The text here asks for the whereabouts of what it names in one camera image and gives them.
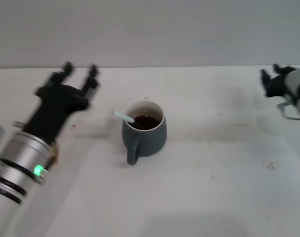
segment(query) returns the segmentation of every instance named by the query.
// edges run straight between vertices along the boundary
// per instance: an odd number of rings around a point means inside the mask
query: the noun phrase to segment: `stain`
[[[273,165],[273,162],[269,163],[269,165],[266,166],[268,169],[275,170],[275,166]]]
[[[85,129],[81,128],[79,133],[75,134],[75,138],[81,139],[109,139],[111,132],[116,129],[116,120],[113,117],[107,118],[103,126],[92,127],[87,126]]]
[[[54,164],[57,164],[59,161],[59,146],[57,142],[51,144],[51,159],[54,160]]]
[[[238,126],[238,127],[250,127],[251,125],[247,122],[241,122],[241,123],[235,123],[233,126]]]
[[[192,169],[191,169],[191,173],[193,173],[196,169],[198,169],[199,167],[201,166],[201,162],[200,163],[198,163],[198,165],[197,166],[195,166],[195,167],[193,167]]]
[[[206,127],[193,127],[169,131],[169,141],[206,142],[256,141],[259,130],[249,123],[220,123]]]

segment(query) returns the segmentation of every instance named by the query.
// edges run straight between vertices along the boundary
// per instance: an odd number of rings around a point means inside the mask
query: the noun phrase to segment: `mug handle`
[[[139,136],[133,138],[127,148],[127,163],[129,165],[135,165],[138,160],[137,147],[139,144]]]

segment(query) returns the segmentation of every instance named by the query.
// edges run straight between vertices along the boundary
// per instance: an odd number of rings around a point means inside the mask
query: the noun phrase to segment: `spoon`
[[[112,114],[113,114],[115,117],[124,120],[125,122],[133,123],[136,129],[144,130],[144,129],[143,129],[143,126],[142,126],[141,124],[135,122],[135,120],[134,120],[132,117],[129,117],[129,116],[127,116],[127,115],[124,115],[123,113],[121,113],[121,112],[119,112],[119,111],[113,111]]]

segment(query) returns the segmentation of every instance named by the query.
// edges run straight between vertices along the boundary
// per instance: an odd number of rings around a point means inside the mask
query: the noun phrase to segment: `white wall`
[[[0,67],[300,64],[300,0],[0,0]]]

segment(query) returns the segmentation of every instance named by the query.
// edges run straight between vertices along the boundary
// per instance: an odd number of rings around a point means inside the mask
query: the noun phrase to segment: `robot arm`
[[[284,112],[286,106],[293,105],[300,114],[300,69],[289,66],[281,68],[277,64],[273,65],[273,69],[278,74],[273,79],[264,69],[261,70],[261,80],[266,96],[283,96],[286,102],[277,106],[281,110],[283,117],[300,120],[300,118],[290,118]]]
[[[53,164],[51,144],[65,121],[73,112],[88,108],[98,88],[95,65],[91,66],[82,89],[63,85],[72,70],[71,63],[67,63],[62,72],[53,73],[37,90],[41,105],[0,155],[0,236],[34,183],[43,183]]]

